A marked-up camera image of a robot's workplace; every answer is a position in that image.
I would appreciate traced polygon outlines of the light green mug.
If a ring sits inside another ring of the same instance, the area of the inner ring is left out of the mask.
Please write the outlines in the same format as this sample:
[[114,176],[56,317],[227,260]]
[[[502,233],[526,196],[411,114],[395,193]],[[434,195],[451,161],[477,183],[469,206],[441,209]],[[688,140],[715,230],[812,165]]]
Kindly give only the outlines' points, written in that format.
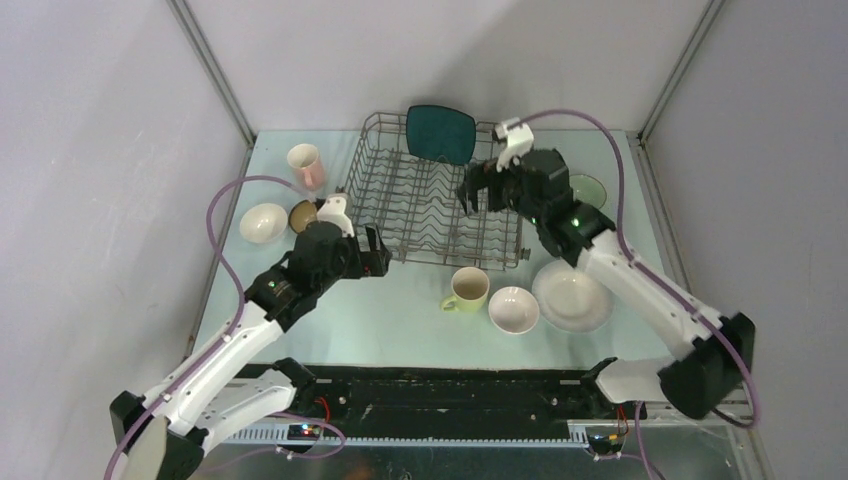
[[463,267],[452,278],[450,294],[440,308],[443,312],[473,313],[479,311],[488,298],[490,280],[485,271],[476,267]]

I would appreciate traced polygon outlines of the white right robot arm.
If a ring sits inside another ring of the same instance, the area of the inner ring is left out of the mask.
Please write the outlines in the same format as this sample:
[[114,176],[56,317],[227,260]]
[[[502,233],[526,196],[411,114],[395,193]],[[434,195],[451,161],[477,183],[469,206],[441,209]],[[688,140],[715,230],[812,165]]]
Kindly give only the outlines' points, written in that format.
[[536,229],[545,250],[599,282],[645,320],[670,355],[606,359],[585,377],[585,411],[606,418],[622,403],[667,401],[700,420],[749,378],[756,327],[744,313],[724,315],[644,264],[615,223],[575,198],[555,149],[533,149],[519,164],[469,165],[456,190],[465,213],[510,210]]

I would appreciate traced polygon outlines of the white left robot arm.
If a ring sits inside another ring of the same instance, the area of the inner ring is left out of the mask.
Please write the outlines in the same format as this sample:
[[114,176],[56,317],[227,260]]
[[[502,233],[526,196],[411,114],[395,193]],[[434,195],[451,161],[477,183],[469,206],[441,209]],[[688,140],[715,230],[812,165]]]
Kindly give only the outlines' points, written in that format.
[[378,228],[314,221],[292,250],[238,291],[236,314],[193,356],[141,396],[123,392],[110,407],[122,479],[188,479],[231,434],[266,416],[304,416],[316,403],[315,376],[292,358],[230,394],[227,384],[287,333],[342,279],[383,277],[392,258]]

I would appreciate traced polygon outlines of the small white bowl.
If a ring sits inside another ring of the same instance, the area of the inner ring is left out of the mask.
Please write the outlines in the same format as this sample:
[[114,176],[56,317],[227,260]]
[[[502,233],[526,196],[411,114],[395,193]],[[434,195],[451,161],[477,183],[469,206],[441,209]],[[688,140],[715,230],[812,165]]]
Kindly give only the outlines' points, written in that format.
[[534,295],[520,287],[510,286],[497,290],[489,299],[488,316],[500,331],[522,335],[538,323],[540,309]]

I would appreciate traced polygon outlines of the teal square plate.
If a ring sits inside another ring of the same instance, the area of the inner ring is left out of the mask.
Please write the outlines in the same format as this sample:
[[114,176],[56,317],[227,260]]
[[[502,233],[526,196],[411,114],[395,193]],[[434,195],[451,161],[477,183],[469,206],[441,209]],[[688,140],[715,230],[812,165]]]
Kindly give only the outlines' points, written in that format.
[[467,165],[476,143],[476,120],[441,105],[419,104],[406,112],[406,143],[411,155],[450,165]]

